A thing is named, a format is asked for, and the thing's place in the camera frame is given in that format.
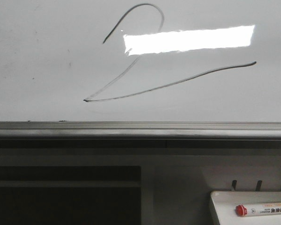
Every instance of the whiteboard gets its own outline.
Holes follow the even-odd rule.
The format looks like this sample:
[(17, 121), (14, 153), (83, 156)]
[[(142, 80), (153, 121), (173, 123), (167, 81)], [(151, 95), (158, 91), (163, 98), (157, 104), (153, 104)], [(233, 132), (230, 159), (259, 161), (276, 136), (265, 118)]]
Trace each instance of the whiteboard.
[[(121, 16), (140, 3), (1, 0), (0, 121), (281, 122), (281, 0), (152, 0), (164, 15), (161, 28), (161, 12), (139, 6), (102, 44)], [(181, 50), (175, 45), (169, 52), (141, 54), (124, 76), (93, 100), (143, 92), (217, 68), (255, 65), (130, 97), (84, 101), (139, 57), (129, 55), (126, 36), (248, 26), (254, 29), (247, 46)], [(220, 41), (213, 35), (201, 40)], [(159, 42), (183, 45), (181, 40)]]

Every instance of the metal ledge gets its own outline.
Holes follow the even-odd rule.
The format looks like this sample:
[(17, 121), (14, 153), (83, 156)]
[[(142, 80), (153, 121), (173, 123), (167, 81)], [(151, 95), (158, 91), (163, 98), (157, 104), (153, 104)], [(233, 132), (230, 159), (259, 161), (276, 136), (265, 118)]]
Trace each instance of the metal ledge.
[(0, 139), (281, 139), (281, 123), (0, 122)]

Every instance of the whiteboard marker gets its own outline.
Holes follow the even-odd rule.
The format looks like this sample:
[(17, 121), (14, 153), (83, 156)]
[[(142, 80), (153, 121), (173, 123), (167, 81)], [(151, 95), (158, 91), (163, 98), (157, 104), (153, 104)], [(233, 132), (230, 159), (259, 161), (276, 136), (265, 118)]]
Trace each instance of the whiteboard marker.
[(235, 207), (235, 212), (240, 217), (279, 215), (281, 214), (281, 202), (241, 204)]

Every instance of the curved line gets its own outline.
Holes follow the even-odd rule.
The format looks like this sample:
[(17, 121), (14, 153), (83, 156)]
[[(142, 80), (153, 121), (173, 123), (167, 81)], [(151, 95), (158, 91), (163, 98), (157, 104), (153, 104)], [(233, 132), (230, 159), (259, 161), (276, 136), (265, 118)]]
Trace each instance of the curved line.
[(129, 10), (127, 10), (125, 12), (125, 14), (120, 18), (120, 20), (117, 22), (117, 24), (114, 26), (114, 28), (111, 30), (111, 32), (106, 36), (106, 38), (104, 39), (104, 41), (102, 42), (102, 44), (104, 44), (107, 39), (110, 37), (110, 35), (112, 35), (112, 33), (115, 31), (115, 29), (119, 26), (119, 24), (122, 22), (122, 20), (132, 11), (134, 10), (135, 8), (137, 7), (140, 7), (140, 6), (152, 6), (154, 8), (156, 8), (159, 13), (161, 14), (161, 17), (162, 17), (162, 20), (161, 20), (161, 23), (159, 25), (159, 29), (158, 29), (158, 32), (161, 30), (161, 28), (163, 27), (163, 22), (164, 22), (164, 14), (163, 14), (163, 11), (156, 5), (154, 4), (150, 4), (150, 3), (142, 3), (142, 4), (138, 4), (138, 5), (135, 5), (133, 6), (132, 8), (130, 8)]
[[(139, 5), (135, 5), (132, 8), (130, 8), (128, 11), (125, 12), (125, 14), (120, 18), (120, 20), (118, 21), (118, 23), (115, 25), (115, 27), (111, 30), (111, 32), (107, 35), (107, 37), (105, 38), (105, 40), (103, 41), (103, 44), (105, 43), (105, 41), (110, 37), (110, 35), (114, 32), (114, 30), (118, 27), (118, 25), (122, 22), (122, 20), (135, 8), (139, 7), (139, 6), (153, 6), (154, 8), (156, 8), (162, 17), (161, 23), (159, 25), (159, 29), (158, 32), (160, 32), (160, 30), (163, 27), (163, 22), (164, 22), (164, 14), (162, 12), (162, 10), (153, 4), (150, 3), (143, 3), (143, 4), (139, 4)], [(88, 97), (88, 99), (90, 98), (94, 98), (96, 97), (98, 94), (100, 94), (102, 91), (106, 90), (107, 88), (109, 88), (111, 85), (113, 85), (116, 81), (118, 81), (122, 76), (124, 76), (126, 73), (128, 73), (128, 71), (137, 63), (137, 61), (141, 58), (141, 56), (138, 56), (120, 75), (118, 75), (116, 78), (114, 78), (112, 81), (110, 81), (108, 84), (106, 84), (105, 86), (103, 86), (100, 90), (96, 91), (94, 94), (92, 94), (91, 96)]]
[(109, 101), (109, 100), (115, 100), (115, 99), (131, 97), (131, 96), (140, 95), (140, 94), (143, 94), (143, 93), (146, 93), (146, 92), (150, 92), (150, 91), (153, 91), (153, 90), (170, 87), (170, 86), (173, 86), (173, 85), (176, 85), (176, 84), (179, 84), (179, 83), (183, 83), (183, 82), (186, 82), (186, 81), (198, 78), (200, 76), (204, 76), (204, 75), (207, 75), (207, 74), (210, 74), (210, 73), (214, 73), (214, 72), (218, 72), (218, 71), (221, 71), (221, 70), (233, 69), (233, 68), (241, 68), (241, 67), (249, 67), (249, 66), (255, 65), (256, 63), (257, 62), (251, 62), (251, 63), (247, 63), (247, 64), (242, 64), (242, 65), (228, 66), (228, 67), (221, 67), (221, 68), (217, 68), (217, 69), (212, 69), (212, 70), (209, 70), (209, 71), (197, 74), (195, 76), (185, 78), (183, 80), (179, 80), (179, 81), (176, 81), (176, 82), (168, 83), (168, 84), (163, 85), (163, 86), (159, 86), (159, 87), (156, 87), (156, 88), (151, 88), (151, 89), (148, 89), (148, 90), (143, 90), (143, 91), (140, 91), (140, 92), (136, 92), (136, 93), (133, 93), (133, 94), (124, 95), (124, 96), (120, 96), (120, 97), (98, 99), (98, 100), (88, 100), (88, 99), (85, 99), (84, 101), (85, 102), (103, 102), (103, 101)]

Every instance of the red marker cap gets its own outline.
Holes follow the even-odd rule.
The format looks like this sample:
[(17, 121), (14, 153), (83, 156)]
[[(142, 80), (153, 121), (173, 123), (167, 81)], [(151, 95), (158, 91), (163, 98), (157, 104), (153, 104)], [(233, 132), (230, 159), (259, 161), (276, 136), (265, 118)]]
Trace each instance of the red marker cap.
[(235, 207), (235, 212), (238, 216), (243, 217), (247, 215), (248, 211), (243, 205), (238, 205)]

